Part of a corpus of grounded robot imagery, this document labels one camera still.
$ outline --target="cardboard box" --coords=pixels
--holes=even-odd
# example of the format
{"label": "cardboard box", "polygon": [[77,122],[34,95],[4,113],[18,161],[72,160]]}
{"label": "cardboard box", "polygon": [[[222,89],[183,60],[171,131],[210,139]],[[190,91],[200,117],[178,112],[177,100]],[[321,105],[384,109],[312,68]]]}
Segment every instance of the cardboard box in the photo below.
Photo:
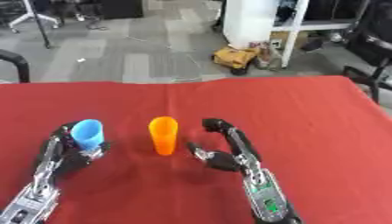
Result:
{"label": "cardboard box", "polygon": [[[288,31],[273,31],[270,35],[269,42],[276,47],[276,49],[283,50],[286,46],[287,39],[289,38]],[[301,31],[297,36],[297,41],[294,47],[300,48],[306,44],[308,40],[308,31]]]}

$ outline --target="red table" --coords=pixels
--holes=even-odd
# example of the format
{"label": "red table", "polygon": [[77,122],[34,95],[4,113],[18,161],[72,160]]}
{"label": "red table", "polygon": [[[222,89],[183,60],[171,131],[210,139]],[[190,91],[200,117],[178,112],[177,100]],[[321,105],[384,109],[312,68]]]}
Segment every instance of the red table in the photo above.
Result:
{"label": "red table", "polygon": [[[202,130],[204,117],[247,133],[306,223],[392,223],[392,124],[345,78],[10,84],[0,99],[0,207],[30,181],[41,141],[62,123],[100,119],[113,141],[62,182],[49,223],[253,223],[239,174],[204,168],[184,147],[190,138],[227,148]],[[152,148],[155,116],[178,119],[171,157]]]}

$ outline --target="chair wheel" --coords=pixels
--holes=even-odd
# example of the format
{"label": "chair wheel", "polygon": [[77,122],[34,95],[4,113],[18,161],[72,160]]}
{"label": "chair wheel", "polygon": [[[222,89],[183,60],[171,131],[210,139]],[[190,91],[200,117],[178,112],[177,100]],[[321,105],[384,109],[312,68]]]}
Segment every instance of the chair wheel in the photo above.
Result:
{"label": "chair wheel", "polygon": [[245,75],[248,73],[248,67],[246,66],[242,68],[230,68],[230,73],[237,76]]}
{"label": "chair wheel", "polygon": [[13,33],[20,33],[20,31],[17,30],[17,29],[15,29],[15,28],[10,28],[10,30],[11,30]]}

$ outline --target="floor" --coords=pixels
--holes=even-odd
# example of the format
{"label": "floor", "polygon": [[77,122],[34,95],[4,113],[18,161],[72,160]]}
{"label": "floor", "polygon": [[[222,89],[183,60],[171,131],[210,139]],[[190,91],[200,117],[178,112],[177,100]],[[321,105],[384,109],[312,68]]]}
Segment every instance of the floor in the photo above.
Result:
{"label": "floor", "polygon": [[[34,22],[21,24],[19,34],[0,29],[0,48],[24,55],[31,80],[121,81],[171,83],[233,77],[210,61],[226,41],[211,31],[219,3],[207,0],[144,0],[145,17],[103,21],[107,31],[90,31],[87,22],[68,20],[57,30],[47,24],[53,48],[47,50]],[[252,68],[248,76],[339,74],[344,65],[368,71],[360,59],[339,45],[295,52],[290,66],[279,72]],[[17,81],[15,68],[0,62],[0,80]],[[381,94],[392,114],[392,94]]]}

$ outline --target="robotic arm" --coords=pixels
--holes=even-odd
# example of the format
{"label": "robotic arm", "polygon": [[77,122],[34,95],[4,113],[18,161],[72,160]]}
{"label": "robotic arm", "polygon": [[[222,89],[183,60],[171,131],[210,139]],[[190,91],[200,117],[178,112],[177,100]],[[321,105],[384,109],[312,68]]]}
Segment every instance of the robotic arm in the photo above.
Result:
{"label": "robotic arm", "polygon": [[191,153],[214,169],[241,172],[243,187],[257,224],[302,224],[287,201],[274,175],[262,168],[262,159],[245,134],[221,119],[204,119],[208,132],[221,133],[230,145],[232,154],[218,150],[204,150],[188,143]]}
{"label": "robotic arm", "polygon": [[44,224],[58,205],[60,189],[55,179],[89,165],[109,149],[107,143],[102,143],[94,150],[80,150],[70,135],[76,123],[62,125],[44,142],[31,183],[4,209],[0,224]]}

